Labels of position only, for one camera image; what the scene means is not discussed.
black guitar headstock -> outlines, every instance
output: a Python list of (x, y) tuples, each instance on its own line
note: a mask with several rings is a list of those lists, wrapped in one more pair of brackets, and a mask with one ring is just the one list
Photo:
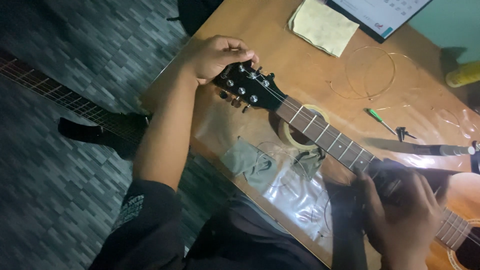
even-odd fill
[[(248, 104), (245, 110), (250, 107), (260, 107), (267, 110), (276, 111), (283, 100), (287, 97), (275, 85), (273, 73), (267, 76), (262, 75), (262, 67), (255, 70), (252, 68), (252, 61), (237, 62), (226, 66), (213, 83), (225, 91), (235, 95), (236, 100), (244, 101)], [(220, 93), (222, 98), (226, 98), (226, 93)]]

person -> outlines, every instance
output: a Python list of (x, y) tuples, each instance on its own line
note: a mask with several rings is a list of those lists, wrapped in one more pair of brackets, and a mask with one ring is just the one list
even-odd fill
[[(228, 64), (259, 61), (240, 39), (215, 36), (188, 46), (162, 72), (157, 107), (133, 163), (133, 182), (111, 234), (90, 269), (326, 269), (287, 232), (266, 222), (254, 206), (233, 201), (202, 228), (188, 254), (179, 235), (176, 197), (186, 162), (195, 91)], [(385, 270), (425, 270), (425, 259), (441, 225), (445, 192), (396, 169), (405, 204), (382, 205), (370, 177), (357, 173), (365, 189), (369, 240)]]

green screwdriver handle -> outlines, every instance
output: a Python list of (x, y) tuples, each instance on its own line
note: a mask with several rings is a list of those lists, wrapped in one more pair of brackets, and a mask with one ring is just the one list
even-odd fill
[(378, 122), (383, 122), (382, 118), (380, 118), (380, 116), (378, 116), (378, 114), (372, 110), (372, 109), (367, 109), (366, 110), (367, 113), (369, 113), (373, 118), (375, 118), (375, 120), (377, 120)]

tiled floor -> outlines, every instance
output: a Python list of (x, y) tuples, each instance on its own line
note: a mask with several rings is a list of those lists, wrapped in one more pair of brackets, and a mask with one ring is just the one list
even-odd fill
[[(178, 16), (175, 0), (14, 0), (0, 14), (0, 47), (111, 111), (139, 112), (139, 93), (188, 40), (166, 20)], [(0, 95), (0, 268), (87, 268), (131, 163), (63, 138), (60, 116), (88, 122), (33, 92), (0, 78)], [(234, 190), (202, 157), (187, 162), (179, 189), (187, 247)]]

sleeve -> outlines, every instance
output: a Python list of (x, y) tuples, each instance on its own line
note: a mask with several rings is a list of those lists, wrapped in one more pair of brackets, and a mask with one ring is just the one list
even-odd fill
[(182, 268), (180, 219), (180, 200), (171, 187), (133, 180), (90, 269)]

